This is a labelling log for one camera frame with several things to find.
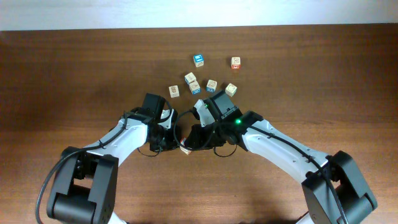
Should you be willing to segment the wooden block red H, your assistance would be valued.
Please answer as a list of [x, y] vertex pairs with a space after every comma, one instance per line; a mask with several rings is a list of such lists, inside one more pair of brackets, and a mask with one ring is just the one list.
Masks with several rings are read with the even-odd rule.
[[182, 138], [181, 139], [181, 141], [180, 141], [180, 144], [181, 144], [180, 150], [183, 151], [186, 155], [189, 155], [191, 153], [191, 151], [185, 148], [185, 141], [186, 141], [186, 138]]

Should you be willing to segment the wooden block green N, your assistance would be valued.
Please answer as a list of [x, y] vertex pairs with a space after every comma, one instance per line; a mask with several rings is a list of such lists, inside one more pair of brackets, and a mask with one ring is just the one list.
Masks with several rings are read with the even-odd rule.
[[237, 89], [238, 89], [237, 86], [235, 86], [232, 83], [229, 83], [229, 84], [227, 84], [227, 86], [224, 90], [228, 96], [233, 97], [235, 95], [235, 93], [237, 92]]

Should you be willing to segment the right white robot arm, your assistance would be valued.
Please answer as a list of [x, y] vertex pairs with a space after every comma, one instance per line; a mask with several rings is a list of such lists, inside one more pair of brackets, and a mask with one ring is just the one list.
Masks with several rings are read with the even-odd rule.
[[225, 143], [257, 154], [282, 169], [303, 188], [308, 211], [299, 223], [361, 223], [377, 209], [377, 200], [357, 163], [346, 152], [331, 156], [276, 130], [259, 114], [192, 109], [200, 120], [184, 145], [202, 150]]

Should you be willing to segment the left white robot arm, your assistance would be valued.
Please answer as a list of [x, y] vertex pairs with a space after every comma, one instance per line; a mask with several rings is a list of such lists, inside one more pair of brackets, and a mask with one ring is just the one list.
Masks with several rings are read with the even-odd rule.
[[35, 219], [49, 182], [47, 216], [61, 223], [123, 223], [114, 211], [119, 166], [145, 144], [156, 154], [177, 147], [175, 110], [135, 108], [102, 138], [83, 148], [67, 147], [47, 174], [37, 197]]

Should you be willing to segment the wooden block green B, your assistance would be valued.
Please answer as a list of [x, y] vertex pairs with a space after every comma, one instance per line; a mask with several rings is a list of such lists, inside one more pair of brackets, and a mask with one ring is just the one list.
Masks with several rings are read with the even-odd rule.
[[177, 85], [173, 85], [169, 87], [169, 93], [171, 98], [176, 98], [180, 96], [179, 89]]

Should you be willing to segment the wooden block blue D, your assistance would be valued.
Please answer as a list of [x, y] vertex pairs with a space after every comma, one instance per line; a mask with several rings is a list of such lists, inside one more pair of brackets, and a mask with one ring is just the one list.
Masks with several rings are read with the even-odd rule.
[[191, 82], [189, 84], [189, 89], [193, 95], [196, 95], [201, 92], [200, 85], [197, 81]]

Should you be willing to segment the wooden block blue F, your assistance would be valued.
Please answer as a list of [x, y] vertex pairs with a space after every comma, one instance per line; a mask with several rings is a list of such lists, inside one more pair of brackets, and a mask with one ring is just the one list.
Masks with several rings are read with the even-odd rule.
[[206, 84], [206, 91], [214, 93], [216, 91], [217, 84], [217, 81], [208, 80], [208, 83]]

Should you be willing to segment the plain wooden block I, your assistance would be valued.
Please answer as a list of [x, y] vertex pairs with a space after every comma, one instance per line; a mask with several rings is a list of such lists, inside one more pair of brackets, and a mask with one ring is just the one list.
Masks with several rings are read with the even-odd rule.
[[186, 74], [186, 75], [184, 76], [184, 79], [185, 79], [185, 82], [186, 82], [188, 85], [189, 85], [190, 83], [192, 83], [192, 82], [195, 82], [195, 81], [197, 80], [196, 76], [195, 76], [192, 72]]

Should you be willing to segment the wooden block blue top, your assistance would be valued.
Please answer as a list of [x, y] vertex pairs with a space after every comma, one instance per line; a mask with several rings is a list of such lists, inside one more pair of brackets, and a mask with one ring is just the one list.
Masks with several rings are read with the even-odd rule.
[[197, 54], [193, 56], [193, 62], [196, 67], [204, 66], [204, 58], [202, 54]]

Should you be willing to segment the wooden block red E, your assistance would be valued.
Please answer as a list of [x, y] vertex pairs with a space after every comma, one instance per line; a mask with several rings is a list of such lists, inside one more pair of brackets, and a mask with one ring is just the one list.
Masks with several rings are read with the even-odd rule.
[[232, 69], [240, 69], [241, 68], [241, 58], [240, 57], [232, 57], [231, 58], [231, 68]]

